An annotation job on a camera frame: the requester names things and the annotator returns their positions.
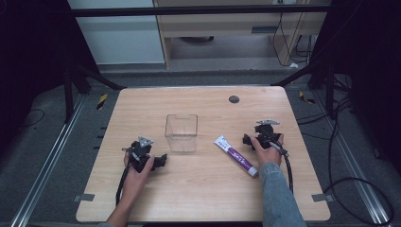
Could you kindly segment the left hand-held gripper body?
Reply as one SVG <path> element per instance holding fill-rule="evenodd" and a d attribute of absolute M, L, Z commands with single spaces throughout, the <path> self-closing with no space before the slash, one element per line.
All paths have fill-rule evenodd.
<path fill-rule="evenodd" d="M 129 155 L 128 163 L 124 169 L 127 173 L 133 167 L 138 173 L 144 169 L 151 150 L 151 145 L 154 143 L 152 139 L 147 139 L 139 136 L 137 141 L 134 141 L 129 148 L 122 148 Z"/>

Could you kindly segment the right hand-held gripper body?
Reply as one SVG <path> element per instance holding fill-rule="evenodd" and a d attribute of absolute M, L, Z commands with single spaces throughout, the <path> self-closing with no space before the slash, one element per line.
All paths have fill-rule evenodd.
<path fill-rule="evenodd" d="M 282 156 L 287 156 L 288 152 L 279 141 L 281 133 L 276 133 L 273 130 L 273 125 L 279 125 L 279 122 L 271 119 L 257 121 L 257 126 L 254 127 L 254 130 L 258 133 L 256 139 L 262 148 L 274 147 L 279 150 Z"/>

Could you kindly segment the white and purple toothpaste tube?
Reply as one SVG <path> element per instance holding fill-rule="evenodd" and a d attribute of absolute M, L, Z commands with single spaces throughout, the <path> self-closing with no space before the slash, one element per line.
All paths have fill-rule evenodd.
<path fill-rule="evenodd" d="M 227 141 L 227 139 L 221 135 L 218 137 L 214 144 L 221 150 L 232 157 L 250 176 L 255 177 L 258 174 L 258 170 L 251 164 L 242 154 L 235 150 Z"/>

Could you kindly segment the clear plastic container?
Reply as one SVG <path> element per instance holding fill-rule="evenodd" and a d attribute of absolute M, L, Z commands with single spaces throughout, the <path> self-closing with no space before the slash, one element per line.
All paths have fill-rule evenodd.
<path fill-rule="evenodd" d="M 169 114 L 166 117 L 165 138 L 172 152 L 195 152 L 197 136 L 198 116 L 196 114 Z"/>

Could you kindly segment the person's right hand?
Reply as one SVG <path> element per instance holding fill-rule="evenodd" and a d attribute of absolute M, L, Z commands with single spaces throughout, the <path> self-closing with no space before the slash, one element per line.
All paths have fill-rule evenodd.
<path fill-rule="evenodd" d="M 258 159 L 258 163 L 260 166 L 267 163 L 275 163 L 277 165 L 281 165 L 282 156 L 277 148 L 274 147 L 263 148 L 255 137 L 251 138 L 251 142 L 253 144 Z"/>

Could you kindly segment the person's left hand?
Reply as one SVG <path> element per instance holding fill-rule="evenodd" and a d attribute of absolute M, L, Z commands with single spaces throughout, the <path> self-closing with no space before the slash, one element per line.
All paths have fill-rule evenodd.
<path fill-rule="evenodd" d="M 122 189 L 122 200 L 134 201 L 140 195 L 147 182 L 153 163 L 154 156 L 151 155 L 141 172 L 137 172 L 132 166 L 128 168 L 128 173 Z"/>

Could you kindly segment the yellow and black tape strip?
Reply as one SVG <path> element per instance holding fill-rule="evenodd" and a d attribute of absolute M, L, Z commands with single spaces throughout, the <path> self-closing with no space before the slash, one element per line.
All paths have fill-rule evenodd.
<path fill-rule="evenodd" d="M 311 97 L 309 94 L 304 93 L 303 91 L 299 92 L 299 98 L 301 100 L 303 100 L 305 103 L 308 103 L 308 104 L 315 104 L 316 103 L 316 101 L 315 101 L 315 99 L 313 97 Z"/>
<path fill-rule="evenodd" d="M 107 99 L 107 96 L 108 96 L 108 94 L 102 94 L 100 96 L 100 99 L 99 99 L 99 101 L 98 101 L 98 103 L 96 105 L 96 109 L 97 110 L 101 110 L 102 109 L 102 107 L 104 106 L 104 103 L 105 103 L 105 101 Z"/>

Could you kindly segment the black metal stand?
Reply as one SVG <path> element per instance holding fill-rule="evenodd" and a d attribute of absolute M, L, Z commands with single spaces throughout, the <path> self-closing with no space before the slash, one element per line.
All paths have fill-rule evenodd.
<path fill-rule="evenodd" d="M 125 86 L 118 85 L 81 64 L 73 61 L 68 63 L 62 75 L 65 98 L 65 123 L 68 123 L 72 119 L 74 113 L 73 87 L 76 87 L 80 94 L 86 95 L 91 91 L 91 86 L 86 79 L 87 77 L 116 91 L 125 89 Z"/>
<path fill-rule="evenodd" d="M 285 87 L 291 82 L 302 76 L 310 75 L 307 86 L 312 89 L 318 89 L 325 85 L 325 109 L 329 116 L 334 118 L 334 65 L 331 60 L 320 61 L 313 60 L 306 67 L 298 70 L 286 79 L 282 79 L 272 84 L 272 86 Z"/>

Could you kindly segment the light wooden desk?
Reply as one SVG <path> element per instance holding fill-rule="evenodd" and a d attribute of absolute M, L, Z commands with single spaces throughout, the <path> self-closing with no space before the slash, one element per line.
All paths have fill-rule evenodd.
<path fill-rule="evenodd" d="M 197 6 L 319 5 L 331 0 L 152 0 L 157 8 Z M 159 15 L 161 36 L 165 41 L 178 37 L 207 37 L 267 34 L 278 60 L 290 61 L 290 54 L 302 36 L 320 33 L 324 12 L 240 13 Z"/>

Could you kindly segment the white cabinet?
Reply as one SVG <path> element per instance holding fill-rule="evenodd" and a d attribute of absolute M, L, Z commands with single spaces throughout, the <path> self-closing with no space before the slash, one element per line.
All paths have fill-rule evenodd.
<path fill-rule="evenodd" d="M 153 8 L 152 0 L 67 0 L 71 9 Z M 155 16 L 78 17 L 97 65 L 164 63 Z"/>

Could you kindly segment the dark curtain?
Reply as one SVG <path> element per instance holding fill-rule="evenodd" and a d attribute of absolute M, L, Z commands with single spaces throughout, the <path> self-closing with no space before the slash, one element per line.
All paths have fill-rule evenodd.
<path fill-rule="evenodd" d="M 62 85 L 62 64 L 50 44 L 50 25 L 74 59 L 97 70 L 77 20 L 59 16 L 67 0 L 0 0 L 0 156 L 30 112 L 33 99 Z"/>
<path fill-rule="evenodd" d="M 330 52 L 381 154 L 401 175 L 401 0 L 332 0 L 313 54 Z"/>

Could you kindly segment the black horizontal bar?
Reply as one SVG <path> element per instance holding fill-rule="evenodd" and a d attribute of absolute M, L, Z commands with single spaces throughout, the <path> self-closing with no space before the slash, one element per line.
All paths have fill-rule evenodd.
<path fill-rule="evenodd" d="M 234 14 L 234 13 L 285 13 L 285 12 L 326 12 L 329 4 L 319 5 L 250 5 L 250 6 L 197 6 L 161 7 L 127 9 L 70 9 L 69 14 L 76 17 L 107 16 L 152 16 L 152 15 L 190 15 L 190 14 Z"/>

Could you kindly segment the aluminium floor rail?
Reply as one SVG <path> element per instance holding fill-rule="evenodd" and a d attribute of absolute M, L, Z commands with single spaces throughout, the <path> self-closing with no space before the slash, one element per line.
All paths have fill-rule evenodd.
<path fill-rule="evenodd" d="M 325 121 L 327 126 L 332 131 L 331 137 L 329 139 L 329 149 L 328 149 L 328 178 L 329 185 L 327 186 L 327 190 L 332 192 L 333 198 L 337 201 L 337 203 L 341 206 L 341 208 L 346 211 L 350 216 L 358 219 L 360 222 L 363 222 L 368 225 L 372 225 L 374 227 L 386 226 L 392 227 L 391 217 L 386 213 L 382 203 L 379 200 L 377 194 L 379 190 L 375 188 L 375 185 L 368 182 L 364 172 L 361 170 L 358 165 L 355 157 L 352 155 L 351 150 L 349 149 L 343 134 L 340 131 L 340 126 L 337 121 L 337 117 L 339 115 L 339 109 L 342 104 L 347 104 L 347 100 L 342 100 L 339 102 L 339 105 L 334 108 L 333 114 L 334 118 L 329 116 L 328 111 L 325 109 L 325 102 L 323 95 L 320 92 L 314 92 L 313 96 L 315 97 L 317 105 L 323 110 L 325 114 Z M 348 169 L 350 174 L 349 177 L 343 177 L 337 180 L 333 180 L 332 178 L 332 151 L 333 148 L 336 148 L 336 151 L 341 155 L 342 160 L 345 166 Z M 363 219 L 358 215 L 354 214 L 346 205 L 345 202 L 341 200 L 338 194 L 337 187 L 342 183 L 353 183 L 356 188 L 359 196 L 361 197 L 364 205 L 370 215 L 369 219 Z"/>
<path fill-rule="evenodd" d="M 82 105 L 84 104 L 86 95 L 78 95 L 77 101 L 73 107 L 73 113 L 70 119 L 63 124 L 61 132 L 59 133 L 56 142 L 52 149 L 49 151 L 44 164 L 36 177 L 33 185 L 31 186 L 24 202 L 15 214 L 9 227 L 26 227 L 41 195 L 44 192 L 45 186 L 56 166 L 60 155 L 62 154 L 65 144 L 68 141 L 73 128 L 76 125 L 79 114 L 81 113 Z"/>

